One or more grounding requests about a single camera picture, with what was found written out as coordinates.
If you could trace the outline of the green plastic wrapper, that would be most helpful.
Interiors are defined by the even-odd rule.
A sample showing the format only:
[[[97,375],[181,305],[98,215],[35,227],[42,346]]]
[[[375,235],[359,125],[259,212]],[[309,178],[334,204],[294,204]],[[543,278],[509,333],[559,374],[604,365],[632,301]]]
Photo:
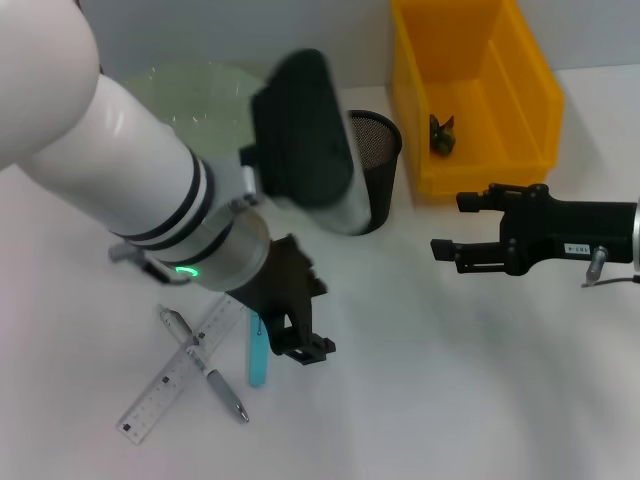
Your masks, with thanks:
[[[449,156],[456,144],[454,134],[455,117],[451,116],[446,122],[440,123],[438,118],[431,114],[429,117],[429,146],[430,149],[441,156]]]

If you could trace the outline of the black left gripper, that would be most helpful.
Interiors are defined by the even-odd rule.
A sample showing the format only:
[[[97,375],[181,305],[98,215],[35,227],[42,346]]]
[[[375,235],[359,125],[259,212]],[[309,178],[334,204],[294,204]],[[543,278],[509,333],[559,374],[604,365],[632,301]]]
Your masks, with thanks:
[[[309,365],[336,352],[332,340],[313,332],[312,299],[327,292],[313,261],[289,234],[271,241],[258,273],[227,294],[261,317],[275,355]]]

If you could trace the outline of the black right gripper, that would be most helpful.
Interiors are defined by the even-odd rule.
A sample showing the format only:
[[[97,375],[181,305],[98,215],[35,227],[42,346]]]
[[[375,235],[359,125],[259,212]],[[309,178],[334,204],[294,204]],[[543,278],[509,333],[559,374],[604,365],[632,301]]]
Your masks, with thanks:
[[[549,259],[589,260],[602,247],[613,263],[629,264],[637,255],[631,202],[564,201],[547,186],[491,183],[484,191],[459,192],[458,210],[503,212],[500,243],[460,244],[433,239],[437,261],[453,262],[460,274],[503,272],[513,276]]]

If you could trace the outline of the blue scissors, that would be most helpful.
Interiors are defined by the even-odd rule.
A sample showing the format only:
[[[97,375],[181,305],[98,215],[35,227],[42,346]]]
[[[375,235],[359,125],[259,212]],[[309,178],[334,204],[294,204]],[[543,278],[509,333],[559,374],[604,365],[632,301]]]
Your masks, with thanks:
[[[248,384],[258,388],[266,383],[270,344],[267,329],[256,312],[249,315]]]

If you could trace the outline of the black mesh pen cup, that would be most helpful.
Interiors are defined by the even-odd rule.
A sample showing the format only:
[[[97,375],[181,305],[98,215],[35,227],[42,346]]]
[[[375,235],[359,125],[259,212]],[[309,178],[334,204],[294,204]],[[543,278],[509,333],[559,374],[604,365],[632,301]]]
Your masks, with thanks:
[[[371,218],[361,235],[380,228],[388,219],[402,136],[387,117],[368,110],[350,110],[354,137],[366,182]]]

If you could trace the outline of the silver left gripper connector post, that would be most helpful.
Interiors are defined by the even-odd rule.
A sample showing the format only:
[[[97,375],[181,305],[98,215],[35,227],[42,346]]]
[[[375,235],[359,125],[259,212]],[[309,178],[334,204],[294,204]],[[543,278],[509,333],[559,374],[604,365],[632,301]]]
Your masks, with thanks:
[[[144,252],[128,243],[113,245],[108,250],[109,260],[112,263],[129,262],[140,265],[146,262]]]

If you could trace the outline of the clear plastic ruler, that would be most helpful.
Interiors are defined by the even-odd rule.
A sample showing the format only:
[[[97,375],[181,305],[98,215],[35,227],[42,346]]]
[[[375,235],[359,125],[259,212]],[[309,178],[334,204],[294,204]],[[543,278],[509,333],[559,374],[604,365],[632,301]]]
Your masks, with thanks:
[[[124,413],[116,429],[131,443],[141,444],[185,388],[209,370],[207,362],[214,351],[246,317],[246,308],[228,296],[213,304]]]

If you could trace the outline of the grey clear ballpoint pen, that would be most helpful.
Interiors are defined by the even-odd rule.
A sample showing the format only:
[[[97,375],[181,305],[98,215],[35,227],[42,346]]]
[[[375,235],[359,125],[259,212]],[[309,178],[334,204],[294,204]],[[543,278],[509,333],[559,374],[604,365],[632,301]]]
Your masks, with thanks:
[[[172,335],[181,343],[189,341],[187,355],[198,370],[206,377],[210,388],[215,392],[226,409],[241,423],[248,423],[249,416],[242,402],[222,374],[217,369],[211,369],[206,363],[203,350],[199,347],[199,340],[182,315],[163,305],[158,306],[160,320],[167,326]]]

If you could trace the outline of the yellow plastic bin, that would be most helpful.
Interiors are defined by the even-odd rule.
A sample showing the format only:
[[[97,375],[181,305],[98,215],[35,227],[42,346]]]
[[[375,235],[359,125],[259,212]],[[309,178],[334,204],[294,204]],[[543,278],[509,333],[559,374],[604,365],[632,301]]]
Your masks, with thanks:
[[[542,183],[557,163],[564,97],[515,0],[392,0],[392,102],[414,194],[448,201],[491,183]],[[449,156],[429,117],[455,117]]]

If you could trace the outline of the silver gripper connector post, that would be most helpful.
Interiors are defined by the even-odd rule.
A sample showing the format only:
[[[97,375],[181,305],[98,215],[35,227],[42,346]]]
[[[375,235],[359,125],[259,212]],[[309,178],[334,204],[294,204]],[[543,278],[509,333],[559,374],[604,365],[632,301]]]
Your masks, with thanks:
[[[585,274],[584,287],[592,287],[600,280],[607,258],[608,251],[605,247],[598,246],[594,249],[590,264]]]
[[[140,265],[146,262],[144,252],[128,243],[113,245],[108,250],[109,260],[112,263],[129,262]]]

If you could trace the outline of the translucent green fruit bowl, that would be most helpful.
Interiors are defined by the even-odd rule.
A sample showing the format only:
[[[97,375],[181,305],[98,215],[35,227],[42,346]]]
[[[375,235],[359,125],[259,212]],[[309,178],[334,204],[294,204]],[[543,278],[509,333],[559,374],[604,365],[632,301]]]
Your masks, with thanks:
[[[263,81],[238,67],[164,63],[129,77],[124,86],[208,160],[226,157],[254,142],[250,103]]]

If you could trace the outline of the silver right gripper connector post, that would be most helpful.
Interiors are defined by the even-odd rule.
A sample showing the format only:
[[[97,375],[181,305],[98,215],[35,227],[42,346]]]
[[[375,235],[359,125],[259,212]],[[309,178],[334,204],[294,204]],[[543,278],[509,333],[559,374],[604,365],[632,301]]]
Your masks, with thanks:
[[[605,247],[598,246],[594,249],[590,264],[585,274],[584,287],[592,287],[600,280],[607,258],[608,251]]]

